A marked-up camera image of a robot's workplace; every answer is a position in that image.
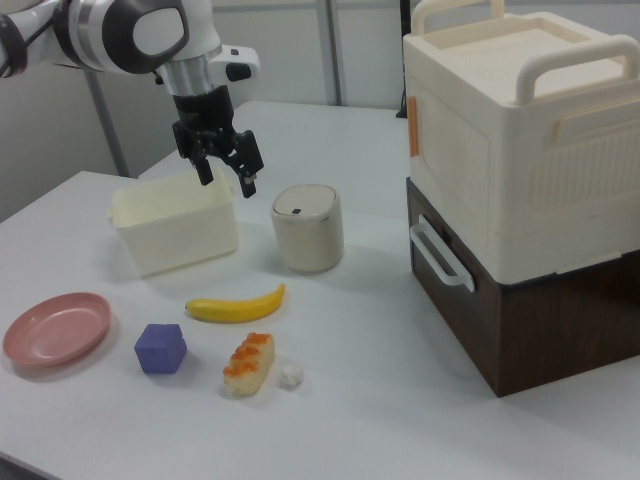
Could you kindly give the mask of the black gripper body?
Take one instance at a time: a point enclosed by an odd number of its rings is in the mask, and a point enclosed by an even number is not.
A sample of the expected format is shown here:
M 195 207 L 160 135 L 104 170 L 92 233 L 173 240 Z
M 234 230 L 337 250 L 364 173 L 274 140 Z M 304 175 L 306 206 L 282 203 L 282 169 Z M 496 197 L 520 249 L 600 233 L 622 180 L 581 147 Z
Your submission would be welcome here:
M 213 140 L 213 149 L 205 146 L 209 155 L 241 157 L 241 150 L 237 149 L 239 134 L 233 127 L 234 108 L 226 85 L 201 95 L 174 96 L 173 100 L 179 116 L 173 131 L 182 158 L 194 152 L 194 144 L 202 135 Z

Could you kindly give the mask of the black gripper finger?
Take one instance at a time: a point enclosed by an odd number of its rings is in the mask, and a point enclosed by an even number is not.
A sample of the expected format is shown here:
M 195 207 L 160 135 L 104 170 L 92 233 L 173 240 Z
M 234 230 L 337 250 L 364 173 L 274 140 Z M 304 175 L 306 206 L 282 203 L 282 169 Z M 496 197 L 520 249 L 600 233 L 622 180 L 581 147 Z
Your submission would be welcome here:
M 191 164 L 196 170 L 202 186 L 209 185 L 214 180 L 207 154 L 201 147 L 194 147 L 191 153 Z
M 223 159 L 237 175 L 244 198 L 256 193 L 255 180 L 264 163 L 252 131 L 246 130 L 231 136 L 231 152 Z

